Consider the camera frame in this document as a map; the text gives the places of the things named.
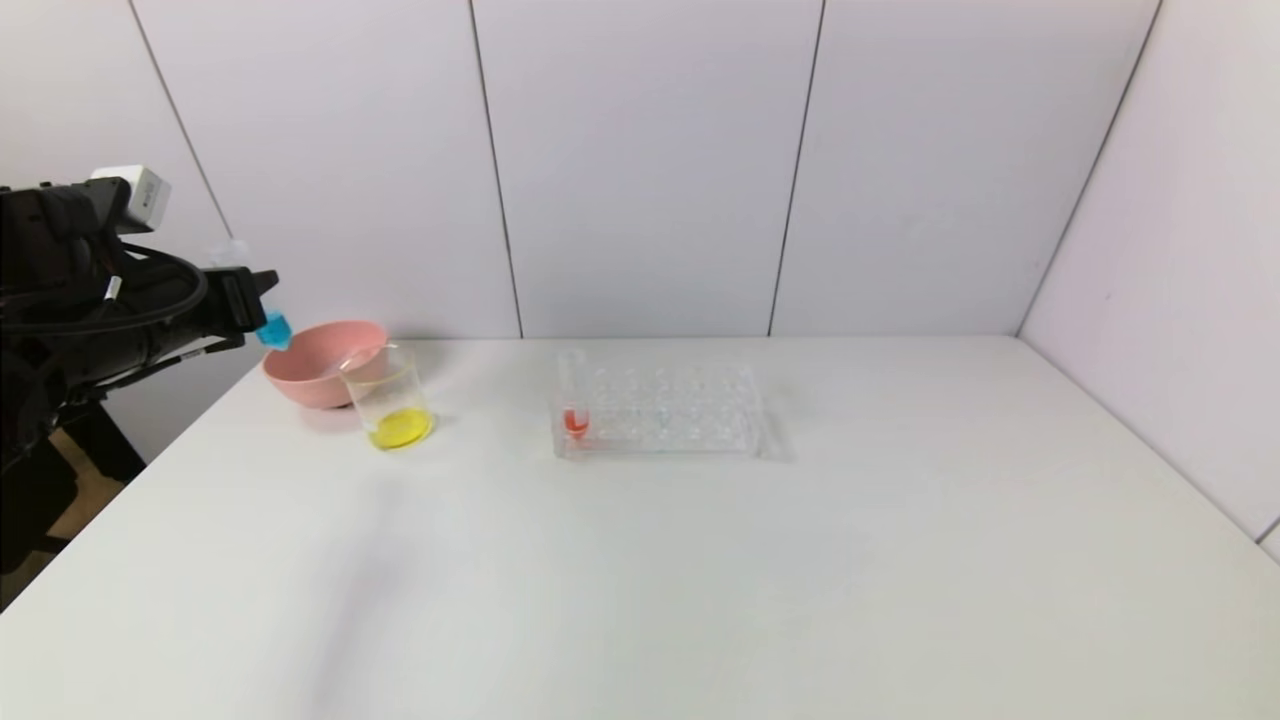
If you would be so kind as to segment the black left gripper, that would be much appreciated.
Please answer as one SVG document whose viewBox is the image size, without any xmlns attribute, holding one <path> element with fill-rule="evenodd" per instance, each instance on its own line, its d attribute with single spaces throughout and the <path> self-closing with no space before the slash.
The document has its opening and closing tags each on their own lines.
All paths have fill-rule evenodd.
<svg viewBox="0 0 1280 720">
<path fill-rule="evenodd" d="M 279 283 L 275 270 L 251 272 L 243 266 L 201 272 L 205 295 L 183 313 L 142 322 L 142 315 L 170 311 L 196 290 L 195 273 L 177 265 L 142 265 L 125 278 L 113 318 L 131 327 L 111 333 L 111 370 L 133 372 L 205 340 L 230 340 L 255 332 L 265 323 L 261 296 Z"/>
</svg>

